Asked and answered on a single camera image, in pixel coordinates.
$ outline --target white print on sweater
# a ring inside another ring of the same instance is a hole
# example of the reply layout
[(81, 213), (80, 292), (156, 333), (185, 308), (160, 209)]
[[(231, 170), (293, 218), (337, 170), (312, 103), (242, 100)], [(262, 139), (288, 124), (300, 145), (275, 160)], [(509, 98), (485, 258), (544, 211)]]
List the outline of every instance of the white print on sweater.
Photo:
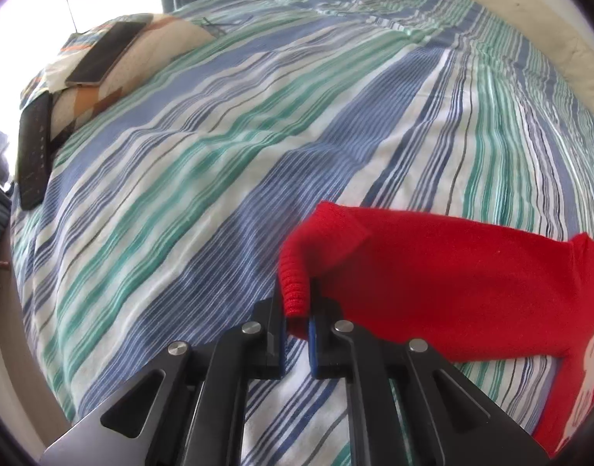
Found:
[(580, 393), (577, 395), (575, 404), (573, 405), (573, 411), (569, 416), (569, 420), (566, 422), (565, 432), (562, 435), (558, 448), (559, 450), (562, 445), (568, 442), (573, 436), (573, 433), (577, 431), (577, 428), (586, 418), (586, 415), (590, 412), (590, 408), (593, 402), (594, 394), (594, 334), (588, 342), (586, 347), (586, 353), (584, 354), (584, 381), (580, 388)]

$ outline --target striped bedsheet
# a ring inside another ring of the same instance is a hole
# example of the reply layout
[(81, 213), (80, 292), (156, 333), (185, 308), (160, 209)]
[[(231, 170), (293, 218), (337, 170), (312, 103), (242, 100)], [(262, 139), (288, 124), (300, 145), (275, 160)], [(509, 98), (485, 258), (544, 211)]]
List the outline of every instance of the striped bedsheet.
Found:
[[(270, 295), (323, 199), (594, 237), (594, 117), (471, 0), (202, 0), (218, 39), (75, 133), (11, 237), (29, 345), (71, 421), (169, 341), (208, 342)], [(243, 465), (348, 464), (345, 384), (250, 385)], [(532, 431), (547, 356), (460, 369)]]

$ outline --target metal screw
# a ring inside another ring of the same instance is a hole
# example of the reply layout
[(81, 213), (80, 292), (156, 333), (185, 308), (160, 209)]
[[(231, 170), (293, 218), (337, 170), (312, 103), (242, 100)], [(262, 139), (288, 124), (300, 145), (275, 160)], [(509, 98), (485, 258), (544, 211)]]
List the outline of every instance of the metal screw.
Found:
[(181, 355), (187, 352), (187, 344), (185, 342), (172, 342), (168, 345), (168, 353), (171, 355)]
[(333, 325), (333, 328), (338, 331), (338, 333), (351, 333), (353, 330), (353, 322), (350, 320), (338, 320)]
[(244, 325), (241, 326), (241, 330), (246, 335), (255, 335), (258, 331), (261, 330), (261, 325), (259, 322), (256, 322), (255, 320), (250, 320), (249, 322), (246, 322)]
[(413, 352), (426, 352), (429, 348), (429, 344), (422, 338), (414, 338), (410, 340), (410, 350)]

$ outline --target phone screen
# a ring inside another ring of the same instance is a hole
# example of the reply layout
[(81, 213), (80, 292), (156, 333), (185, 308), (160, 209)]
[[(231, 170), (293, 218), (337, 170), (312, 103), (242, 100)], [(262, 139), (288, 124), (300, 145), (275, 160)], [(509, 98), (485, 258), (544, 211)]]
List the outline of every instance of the phone screen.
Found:
[(66, 78), (67, 84), (96, 85), (109, 73), (147, 22), (119, 21), (96, 42)]
[(23, 210), (40, 205), (47, 190), (52, 102), (51, 93), (45, 91), (21, 113), (16, 181)]

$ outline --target red sweater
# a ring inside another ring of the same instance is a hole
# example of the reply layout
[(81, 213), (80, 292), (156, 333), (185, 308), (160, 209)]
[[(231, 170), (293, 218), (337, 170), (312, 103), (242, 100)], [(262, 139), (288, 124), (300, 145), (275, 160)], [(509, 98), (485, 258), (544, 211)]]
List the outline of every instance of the red sweater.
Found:
[(290, 327), (309, 280), (382, 339), (424, 338), (450, 361), (561, 359), (534, 438), (552, 456), (594, 404), (594, 241), (419, 212), (321, 203), (286, 239)]

